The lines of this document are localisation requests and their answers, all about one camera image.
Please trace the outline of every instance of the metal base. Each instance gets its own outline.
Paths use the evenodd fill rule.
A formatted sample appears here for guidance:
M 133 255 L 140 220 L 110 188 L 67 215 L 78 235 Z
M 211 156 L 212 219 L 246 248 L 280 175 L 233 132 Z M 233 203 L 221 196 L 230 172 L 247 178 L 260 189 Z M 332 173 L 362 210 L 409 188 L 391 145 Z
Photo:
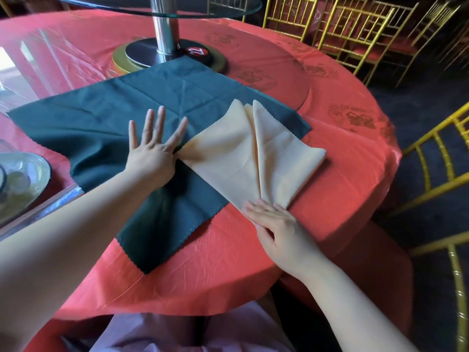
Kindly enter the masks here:
M 156 38 L 144 38 L 127 45 L 125 54 L 133 63 L 144 67 L 161 64 L 184 54 L 207 66 L 213 63 L 213 56 L 204 45 L 186 39 L 181 39 L 179 44 L 181 48 L 178 52 L 162 54 L 158 52 Z
M 212 58 L 212 62 L 209 65 L 209 67 L 212 70 L 214 70 L 217 73 L 223 73 L 225 71 L 225 69 L 226 69 L 226 58 L 223 56 L 223 54 L 220 51 L 218 51 L 217 49 L 215 49 L 213 47 L 210 47 L 210 46 L 207 46 L 207 45 L 204 45 L 204 44 L 201 44 L 201 43 L 191 42 L 191 44 L 198 44 L 203 49 L 206 49 L 208 51 L 208 53 L 211 55 L 211 58 Z M 128 56 L 126 54 L 126 50 L 127 50 L 128 46 L 129 46 L 129 44 L 123 44 L 119 48 L 117 48 L 113 53 L 113 62 L 114 62 L 114 65 L 115 65 L 114 70 L 120 75 L 132 73 L 132 72 L 135 72 L 137 70 L 145 69 L 147 67 L 147 66 L 143 66 L 141 64 L 137 64 L 137 63 L 133 62 L 132 60 L 130 60 L 128 58 Z M 184 53 L 189 53 L 188 55 L 191 55 L 190 51 L 187 51 L 187 52 L 181 51 L 180 55 L 182 55 Z M 195 59 L 195 60 L 199 60 L 199 58 L 202 58 L 202 57 L 200 57 L 200 56 L 197 57 L 197 56 L 193 55 L 192 58 Z

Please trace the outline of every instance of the hand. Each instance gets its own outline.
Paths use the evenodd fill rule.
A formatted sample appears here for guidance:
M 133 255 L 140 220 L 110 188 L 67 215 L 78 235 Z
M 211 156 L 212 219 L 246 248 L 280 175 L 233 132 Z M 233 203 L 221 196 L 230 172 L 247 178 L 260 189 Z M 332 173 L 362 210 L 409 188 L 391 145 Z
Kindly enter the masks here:
M 135 122 L 130 121 L 128 124 L 130 151 L 124 172 L 136 176 L 150 191 L 161 188 L 173 177 L 176 162 L 173 152 L 184 137 L 188 123 L 187 118 L 183 118 L 166 143 L 161 143 L 165 114 L 165 108 L 160 106 L 156 125 L 153 127 L 155 112 L 148 110 L 140 145 Z
M 313 237 L 280 205 L 247 201 L 243 213 L 257 225 L 257 236 L 270 259 L 295 278 L 304 282 L 318 259 L 326 259 Z

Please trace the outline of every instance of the teal fabric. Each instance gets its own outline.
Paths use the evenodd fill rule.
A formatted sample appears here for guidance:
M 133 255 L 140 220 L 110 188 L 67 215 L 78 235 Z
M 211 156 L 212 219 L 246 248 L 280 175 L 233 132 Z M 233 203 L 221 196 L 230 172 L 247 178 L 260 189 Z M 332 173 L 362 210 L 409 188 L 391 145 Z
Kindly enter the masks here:
M 31 139 L 66 156 L 71 176 L 88 192 L 124 170 L 130 119 L 141 133 L 146 111 L 163 105 L 163 140 L 187 116 L 185 143 L 220 119 L 233 99 L 258 100 L 300 139 L 310 130 L 294 110 L 189 57 L 39 100 L 9 115 Z M 173 179 L 150 195 L 117 239 L 135 265 L 149 273 L 227 203 L 178 161 Z

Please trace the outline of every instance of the red number sticker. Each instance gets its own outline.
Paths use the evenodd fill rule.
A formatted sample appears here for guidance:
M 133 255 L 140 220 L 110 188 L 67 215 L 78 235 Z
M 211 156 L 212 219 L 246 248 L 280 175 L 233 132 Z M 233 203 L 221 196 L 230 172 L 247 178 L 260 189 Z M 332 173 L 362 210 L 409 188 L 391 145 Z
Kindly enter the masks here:
M 208 50 L 201 47 L 189 47 L 185 49 L 185 52 L 195 57 L 203 57 L 208 54 Z

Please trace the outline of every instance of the chrome pole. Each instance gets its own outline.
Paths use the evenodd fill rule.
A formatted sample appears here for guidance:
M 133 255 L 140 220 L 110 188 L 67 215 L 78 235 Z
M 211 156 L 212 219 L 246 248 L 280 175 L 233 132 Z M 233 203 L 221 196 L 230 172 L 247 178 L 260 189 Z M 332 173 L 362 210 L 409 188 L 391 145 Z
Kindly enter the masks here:
M 151 10 L 156 13 L 176 14 L 176 0 L 150 0 Z M 158 42 L 158 63 L 179 57 L 179 22 L 177 18 L 153 17 Z

